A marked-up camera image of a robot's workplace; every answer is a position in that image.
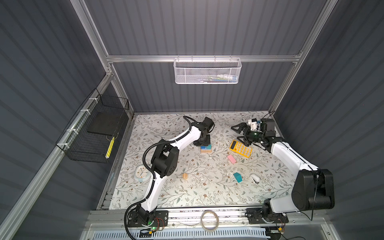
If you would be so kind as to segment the pink block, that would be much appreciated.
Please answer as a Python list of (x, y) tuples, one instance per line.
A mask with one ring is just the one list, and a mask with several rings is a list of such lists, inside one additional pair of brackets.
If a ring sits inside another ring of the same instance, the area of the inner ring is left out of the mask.
[(228, 160), (229, 160), (232, 164), (236, 164), (236, 163), (237, 163), (237, 160), (236, 160), (232, 155), (228, 155), (227, 158), (228, 158)]

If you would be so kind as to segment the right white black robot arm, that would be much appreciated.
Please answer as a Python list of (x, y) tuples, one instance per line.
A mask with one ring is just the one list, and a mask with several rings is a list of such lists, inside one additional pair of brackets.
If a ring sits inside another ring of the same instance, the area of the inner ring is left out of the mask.
[(286, 196), (267, 199), (260, 211), (266, 223), (274, 223), (286, 213), (327, 210), (335, 206), (334, 177), (297, 153), (275, 131), (272, 119), (251, 119), (231, 127), (239, 136), (238, 142), (249, 147), (256, 145), (277, 157), (295, 176), (292, 192)]

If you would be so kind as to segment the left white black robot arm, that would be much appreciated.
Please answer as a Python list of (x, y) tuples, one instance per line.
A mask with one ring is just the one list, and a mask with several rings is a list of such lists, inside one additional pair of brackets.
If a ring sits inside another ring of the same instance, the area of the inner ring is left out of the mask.
[(170, 139), (161, 139), (148, 147), (142, 157), (144, 167), (149, 171), (151, 181), (144, 198), (131, 204), (126, 213), (134, 213), (144, 225), (149, 226), (155, 218), (160, 191), (168, 177), (176, 170), (179, 153), (189, 145), (208, 146), (211, 144), (210, 133), (215, 127), (212, 119), (205, 117), (202, 122), (183, 116), (188, 128), (178, 136)]

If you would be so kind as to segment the teal green block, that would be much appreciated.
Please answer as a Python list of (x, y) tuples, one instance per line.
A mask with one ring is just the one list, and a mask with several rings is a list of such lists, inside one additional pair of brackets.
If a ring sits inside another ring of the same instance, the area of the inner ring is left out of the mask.
[(240, 173), (233, 173), (233, 176), (238, 183), (241, 183), (243, 181), (242, 175)]

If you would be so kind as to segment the yellow calculator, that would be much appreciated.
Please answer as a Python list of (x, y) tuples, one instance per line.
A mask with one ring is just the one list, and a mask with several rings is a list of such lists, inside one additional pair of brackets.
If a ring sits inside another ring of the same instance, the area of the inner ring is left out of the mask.
[(245, 158), (250, 158), (253, 149), (250, 147), (246, 147), (244, 144), (237, 140), (233, 140), (231, 145), (230, 145), (230, 150), (245, 157)]

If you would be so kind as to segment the small white device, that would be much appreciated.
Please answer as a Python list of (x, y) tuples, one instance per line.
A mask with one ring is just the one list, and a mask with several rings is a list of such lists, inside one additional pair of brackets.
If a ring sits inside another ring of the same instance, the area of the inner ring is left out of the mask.
[(261, 179), (256, 174), (250, 174), (250, 178), (254, 181), (255, 184), (259, 184)]

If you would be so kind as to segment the markers in white basket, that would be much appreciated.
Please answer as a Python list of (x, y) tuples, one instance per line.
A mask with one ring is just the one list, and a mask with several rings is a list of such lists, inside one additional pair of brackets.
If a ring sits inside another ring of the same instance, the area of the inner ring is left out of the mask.
[(199, 79), (202, 83), (229, 83), (237, 84), (238, 76), (236, 75), (216, 75), (216, 76), (206, 76), (205, 78)]

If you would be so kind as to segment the round white clock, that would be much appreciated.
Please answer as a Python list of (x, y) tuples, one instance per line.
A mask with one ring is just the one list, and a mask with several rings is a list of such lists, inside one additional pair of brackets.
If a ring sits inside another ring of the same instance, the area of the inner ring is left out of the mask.
[(144, 165), (140, 165), (137, 166), (137, 168), (135, 169), (134, 179), (139, 183), (143, 183), (149, 180), (151, 178), (151, 175), (152, 174), (150, 173), (150, 171)]

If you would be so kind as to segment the clear tape roll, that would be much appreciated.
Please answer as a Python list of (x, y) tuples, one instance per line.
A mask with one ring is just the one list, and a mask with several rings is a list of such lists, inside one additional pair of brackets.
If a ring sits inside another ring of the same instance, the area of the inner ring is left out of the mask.
[(220, 219), (216, 212), (206, 210), (200, 217), (202, 229), (206, 232), (215, 232), (220, 225)]

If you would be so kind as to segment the black pad in basket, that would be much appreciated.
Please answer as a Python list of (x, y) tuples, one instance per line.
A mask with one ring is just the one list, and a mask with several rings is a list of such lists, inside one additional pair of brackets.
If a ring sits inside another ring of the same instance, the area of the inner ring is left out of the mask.
[(99, 112), (87, 128), (87, 132), (112, 137), (118, 134), (123, 122), (122, 115)]

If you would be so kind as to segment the yellow marker pen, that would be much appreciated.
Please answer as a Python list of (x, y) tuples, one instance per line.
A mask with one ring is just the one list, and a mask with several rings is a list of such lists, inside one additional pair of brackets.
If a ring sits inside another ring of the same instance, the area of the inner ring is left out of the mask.
[(105, 154), (106, 159), (110, 158), (113, 147), (114, 147), (114, 143), (115, 143), (115, 137), (112, 137), (111, 140), (109, 141), (109, 146), (108, 146), (108, 149), (107, 149), (106, 154)]

